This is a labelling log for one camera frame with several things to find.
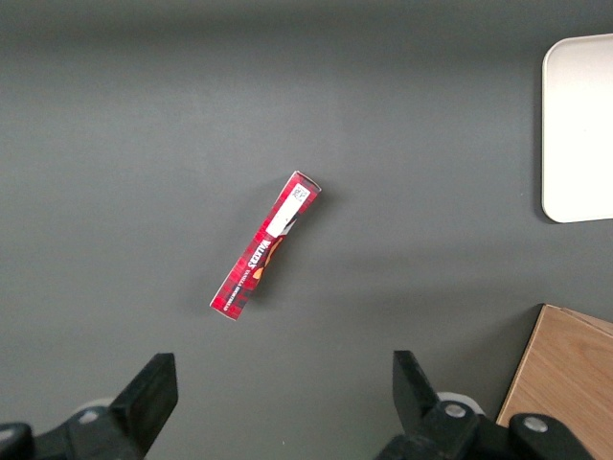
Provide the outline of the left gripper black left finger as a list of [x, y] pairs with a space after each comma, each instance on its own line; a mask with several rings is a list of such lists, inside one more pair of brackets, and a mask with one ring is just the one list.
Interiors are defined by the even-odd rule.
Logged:
[[143, 459], [178, 402], [175, 356], [156, 354], [109, 403], [88, 404], [67, 425], [72, 459]]

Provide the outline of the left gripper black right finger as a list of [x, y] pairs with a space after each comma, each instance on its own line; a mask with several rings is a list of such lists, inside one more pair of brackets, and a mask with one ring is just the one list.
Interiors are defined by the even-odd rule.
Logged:
[[464, 396], [442, 397], [415, 355], [393, 353], [393, 401], [403, 432], [378, 459], [506, 459], [504, 428]]

